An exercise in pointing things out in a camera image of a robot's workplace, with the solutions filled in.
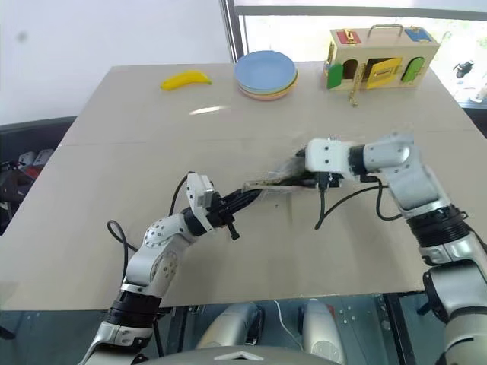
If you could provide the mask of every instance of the blue plate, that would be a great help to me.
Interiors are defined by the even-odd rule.
[[[275,92],[285,89],[295,77],[293,61],[275,51],[249,53],[235,65],[235,78],[246,89]]]

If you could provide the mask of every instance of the metal frame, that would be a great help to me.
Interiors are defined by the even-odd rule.
[[[487,21],[487,12],[465,11],[461,9],[434,8],[401,8],[381,6],[344,6],[335,5],[331,0],[323,5],[250,5],[235,6],[235,13],[243,16],[262,15],[305,15],[305,16],[364,16],[364,17],[430,17],[436,19],[459,19],[466,21]]]
[[[400,365],[416,365],[416,358],[412,349],[411,340],[404,319],[403,309],[399,297],[401,294],[383,294],[387,315],[389,316],[390,330],[394,336],[397,357]]]
[[[244,44],[240,32],[240,22],[235,13],[234,0],[220,0],[220,5],[231,59],[233,62],[237,62],[244,55]]]
[[[249,53],[249,37],[247,36],[247,21],[245,20],[244,16],[240,16],[242,19],[242,40],[243,40],[243,45],[245,46],[244,49],[244,54],[246,55]]]

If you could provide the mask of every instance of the tabletop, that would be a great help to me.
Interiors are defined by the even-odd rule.
[[[363,144],[412,132],[454,204],[487,233],[485,139],[431,70],[417,88],[360,92],[353,108],[346,92],[323,86],[322,62],[297,66],[296,88],[272,102],[242,95],[232,64],[113,68],[0,241],[0,308],[106,309],[123,265],[109,219],[140,246],[187,171],[208,175],[224,195],[316,137]],[[159,88],[187,69],[213,84]],[[328,206],[363,187],[330,190]],[[264,195],[235,215],[239,240],[218,230],[188,248],[162,305],[422,290],[426,266],[414,236],[403,220],[380,221],[375,198],[351,199],[315,231],[317,192]],[[177,209],[187,205],[181,194]],[[383,210],[396,213],[388,194]]]

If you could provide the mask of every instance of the yellow door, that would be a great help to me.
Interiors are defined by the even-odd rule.
[[[402,60],[402,58],[388,59],[373,65],[370,76],[367,79],[367,89],[391,82],[396,77],[396,71]]]

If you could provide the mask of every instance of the white cable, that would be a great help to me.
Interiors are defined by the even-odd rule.
[[[277,306],[277,313],[279,315],[279,321],[281,323],[282,328],[288,333],[288,335],[291,336],[291,338],[296,343],[296,345],[299,346],[301,351],[303,351],[303,345],[296,339],[296,337],[291,333],[291,331],[288,330],[288,328],[284,325],[284,322],[282,321],[281,306],[279,306],[279,302],[277,300],[274,300],[274,303]]]

